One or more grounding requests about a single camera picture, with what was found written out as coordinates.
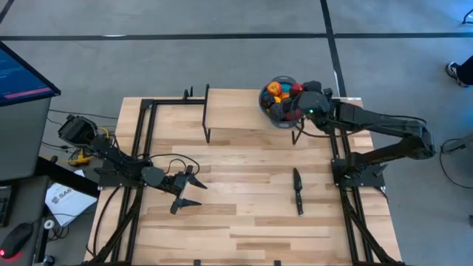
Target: gray floor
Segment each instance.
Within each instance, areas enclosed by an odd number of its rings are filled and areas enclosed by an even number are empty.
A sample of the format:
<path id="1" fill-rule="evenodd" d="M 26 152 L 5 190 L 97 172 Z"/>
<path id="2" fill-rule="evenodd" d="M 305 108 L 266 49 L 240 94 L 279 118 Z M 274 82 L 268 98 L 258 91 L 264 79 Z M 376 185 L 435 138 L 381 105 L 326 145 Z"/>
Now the gray floor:
<path id="1" fill-rule="evenodd" d="M 329 0 L 335 33 L 473 32 L 460 25 L 473 3 L 463 0 Z M 298 0 L 15 0 L 0 35 L 120 35 L 178 33 L 323 33 L 318 1 Z M 316 79 L 336 90 L 326 39 L 207 41 L 8 41 L 63 95 L 52 108 L 118 116 L 126 96 L 181 95 L 206 83 L 254 88 L 276 75 Z M 368 109 L 416 115 L 429 121 L 440 145 L 473 129 L 473 91 L 448 78 L 444 64 L 473 53 L 473 38 L 337 39 L 349 96 Z M 64 121 L 66 115 L 51 113 Z M 100 125 L 114 120 L 94 118 Z M 57 125 L 44 140 L 59 144 Z M 393 143 L 373 135 L 376 147 Z M 47 156 L 57 154 L 42 149 Z M 472 185 L 470 154 L 444 157 L 450 175 Z M 438 157 L 399 160 L 386 172 L 389 208 L 401 254 L 410 265 L 470 265 L 473 260 L 473 191 L 452 185 Z M 92 224 L 83 216 L 70 235 L 48 246 L 64 264 L 79 263 Z"/>

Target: white paper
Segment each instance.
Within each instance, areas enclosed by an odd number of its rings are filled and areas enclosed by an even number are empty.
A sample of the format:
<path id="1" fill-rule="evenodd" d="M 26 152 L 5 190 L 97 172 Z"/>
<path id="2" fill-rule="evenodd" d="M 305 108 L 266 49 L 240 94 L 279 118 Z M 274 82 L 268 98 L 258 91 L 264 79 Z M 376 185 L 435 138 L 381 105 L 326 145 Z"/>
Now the white paper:
<path id="1" fill-rule="evenodd" d="M 76 174 L 84 176 L 82 170 L 75 171 Z M 67 226 L 76 216 L 80 215 L 90 205 L 97 201 L 94 197 L 77 192 L 65 185 L 53 184 L 47 190 L 45 203 L 61 226 Z"/>

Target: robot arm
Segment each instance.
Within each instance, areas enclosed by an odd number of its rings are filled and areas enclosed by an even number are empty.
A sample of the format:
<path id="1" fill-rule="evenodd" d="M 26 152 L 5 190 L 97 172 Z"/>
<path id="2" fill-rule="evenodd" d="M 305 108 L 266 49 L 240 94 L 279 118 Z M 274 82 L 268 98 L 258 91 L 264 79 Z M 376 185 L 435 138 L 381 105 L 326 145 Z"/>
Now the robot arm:
<path id="1" fill-rule="evenodd" d="M 347 157 L 348 171 L 403 157 L 424 160 L 435 155 L 432 135 L 419 121 L 402 120 L 367 111 L 359 106 L 333 100 L 331 95 L 331 90 L 324 93 L 318 90 L 304 91 L 294 99 L 294 106 L 301 109 L 307 119 L 327 134 L 334 129 L 349 132 L 369 130 L 401 138 L 399 143 L 365 154 L 352 152 Z"/>
<path id="2" fill-rule="evenodd" d="M 151 160 L 137 159 L 123 153 L 110 140 L 98 134 L 95 123 L 81 116 L 69 115 L 58 133 L 70 145 L 86 149 L 94 156 L 111 162 L 115 171 L 135 186 L 147 185 L 175 195 L 176 200 L 170 210 L 172 214 L 176 214 L 179 208 L 201 205 L 183 198 L 187 183 L 207 189 L 192 173 L 192 166 L 187 166 L 185 171 L 179 171 L 175 175 L 165 175 L 162 169 L 153 166 Z"/>

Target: monitor screen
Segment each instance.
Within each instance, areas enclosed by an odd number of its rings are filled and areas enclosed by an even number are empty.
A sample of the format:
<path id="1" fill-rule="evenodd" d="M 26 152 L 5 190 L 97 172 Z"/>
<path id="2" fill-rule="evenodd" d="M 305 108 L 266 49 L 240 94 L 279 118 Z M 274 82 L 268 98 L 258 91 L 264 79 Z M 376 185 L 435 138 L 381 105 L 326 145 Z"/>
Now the monitor screen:
<path id="1" fill-rule="evenodd" d="M 0 106 L 59 95 L 46 78 L 4 44 L 0 46 Z"/>

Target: wooden table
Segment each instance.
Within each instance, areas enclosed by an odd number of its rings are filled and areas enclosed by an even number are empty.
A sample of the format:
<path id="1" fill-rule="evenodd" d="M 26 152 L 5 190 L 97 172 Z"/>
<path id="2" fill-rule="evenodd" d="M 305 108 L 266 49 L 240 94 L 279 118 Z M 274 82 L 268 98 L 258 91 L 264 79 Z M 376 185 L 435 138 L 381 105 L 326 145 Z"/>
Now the wooden table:
<path id="1" fill-rule="evenodd" d="M 121 107 L 116 135 L 126 153 L 132 149 L 141 99 L 124 98 Z M 361 104 L 359 99 L 347 100 Z M 197 178 L 208 190 L 189 185 L 185 198 L 203 205 L 172 215 L 169 208 L 174 196 L 146 188 L 133 265 L 192 265 L 195 259 L 201 259 L 203 265 L 272 265 L 274 260 L 284 265 L 351 265 L 340 196 L 330 170 L 329 140 L 302 135 L 293 146 L 286 130 L 219 129 L 212 131 L 207 144 L 202 115 L 199 105 L 157 109 L 151 154 L 173 152 L 194 158 L 201 165 Z M 306 130 L 323 134 L 309 123 Z M 352 151 L 372 150 L 370 133 L 351 135 L 350 145 Z M 167 168 L 171 159 L 158 157 L 153 162 Z M 302 176 L 303 217 L 297 215 L 293 167 Z M 171 173 L 181 168 L 175 163 Z M 112 190 L 102 191 L 98 200 L 90 247 L 98 215 Z M 360 191 L 368 228 L 390 256 L 401 260 L 387 201 L 373 188 Z M 99 249 L 116 228 L 122 194 L 123 189 L 106 210 Z M 358 231 L 356 235 L 363 259 Z M 127 232 L 124 236 L 121 259 Z"/>

